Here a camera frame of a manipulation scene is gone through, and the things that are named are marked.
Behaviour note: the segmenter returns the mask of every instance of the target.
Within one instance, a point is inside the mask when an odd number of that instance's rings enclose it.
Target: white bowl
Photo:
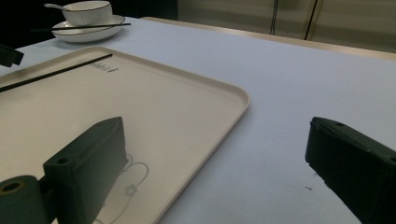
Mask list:
[[[113,9],[107,1],[76,2],[64,6],[64,17],[72,26],[109,24],[113,18]]]

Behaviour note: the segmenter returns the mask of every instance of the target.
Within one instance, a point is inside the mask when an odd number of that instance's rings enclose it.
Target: table surface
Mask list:
[[[309,121],[338,120],[396,148],[394,55],[171,21],[126,21],[132,25],[107,40],[51,39],[21,48],[22,64],[0,68],[0,76],[103,46],[239,86],[251,97],[246,115],[161,223],[359,223],[304,160]]]

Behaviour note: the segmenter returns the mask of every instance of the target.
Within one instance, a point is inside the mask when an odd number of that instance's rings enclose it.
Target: tray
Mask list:
[[[0,86],[113,54],[0,92],[0,179],[42,164],[94,123],[123,117],[130,163],[95,223],[157,223],[249,105],[241,89],[112,49],[90,47],[0,77]],[[125,195],[133,186],[134,197]]]

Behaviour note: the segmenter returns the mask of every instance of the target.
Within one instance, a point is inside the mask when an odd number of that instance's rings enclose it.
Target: saucer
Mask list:
[[[121,24],[125,22],[125,17],[114,15],[111,24]],[[71,27],[67,21],[60,22],[53,26],[53,28]],[[113,26],[105,28],[90,28],[90,29],[75,29],[75,30],[61,30],[52,31],[52,34],[65,42],[72,43],[86,43],[95,40],[101,40],[113,36],[122,29],[122,26]]]

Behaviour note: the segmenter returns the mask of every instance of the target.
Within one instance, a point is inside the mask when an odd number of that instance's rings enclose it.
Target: spoon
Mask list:
[[[55,5],[55,4],[44,4],[44,7],[54,7],[54,8],[58,8],[60,10],[63,10],[63,11],[70,11],[70,9],[68,9],[68,8],[61,7],[61,6],[58,6],[58,5]]]

